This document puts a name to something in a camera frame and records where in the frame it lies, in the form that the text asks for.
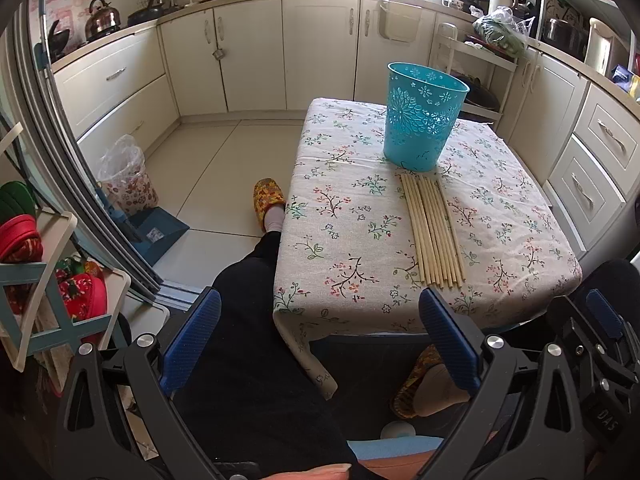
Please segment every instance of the blue plastic basket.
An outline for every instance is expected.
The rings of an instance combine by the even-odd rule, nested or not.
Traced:
[[[430,171],[456,122],[469,87],[453,76],[412,63],[389,64],[386,158]]]

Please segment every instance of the kettle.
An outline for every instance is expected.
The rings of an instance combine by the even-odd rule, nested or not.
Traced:
[[[94,3],[100,2],[101,7],[97,7],[94,12]],[[84,26],[84,35],[87,41],[95,41],[98,38],[120,30],[120,13],[115,7],[111,7],[104,0],[91,0],[89,4],[89,14]]]

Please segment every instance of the drawer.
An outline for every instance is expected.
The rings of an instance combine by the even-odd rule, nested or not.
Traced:
[[[145,151],[177,118],[169,82],[163,75],[104,116],[78,140],[78,146],[97,177],[100,158],[121,136],[132,135]]]
[[[598,86],[592,84],[575,125],[575,135],[629,197],[640,173],[640,123]]]
[[[56,72],[60,99],[76,139],[163,73],[155,28],[113,41]]]
[[[565,238],[569,242],[569,246],[574,252],[576,259],[579,260],[587,253],[587,249],[580,238],[580,234],[578,233],[578,229],[576,228],[574,221],[571,220],[571,217],[560,200],[560,197],[556,193],[556,190],[551,186],[551,184],[549,184],[548,180],[544,183],[542,189],[546,202],[552,207],[551,212],[562,229],[562,234],[564,234]]]
[[[625,205],[607,172],[580,140],[571,136],[549,177],[589,250]]]

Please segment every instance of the plastic bag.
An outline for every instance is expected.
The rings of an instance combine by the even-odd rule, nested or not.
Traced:
[[[524,54],[532,20],[514,17],[509,7],[498,7],[494,12],[481,16],[474,22],[474,30],[480,38],[513,57]]]
[[[146,172],[145,155],[130,135],[120,137],[100,159],[98,180],[127,214],[158,205],[158,194]]]

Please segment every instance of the blue clamp pad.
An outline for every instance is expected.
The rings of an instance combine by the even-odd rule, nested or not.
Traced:
[[[183,387],[218,324],[222,302],[215,289],[203,298],[164,353],[160,387],[169,396]]]
[[[446,307],[428,288],[418,302],[420,320],[442,357],[447,371],[461,390],[473,396],[480,388],[478,355],[453,321]]]

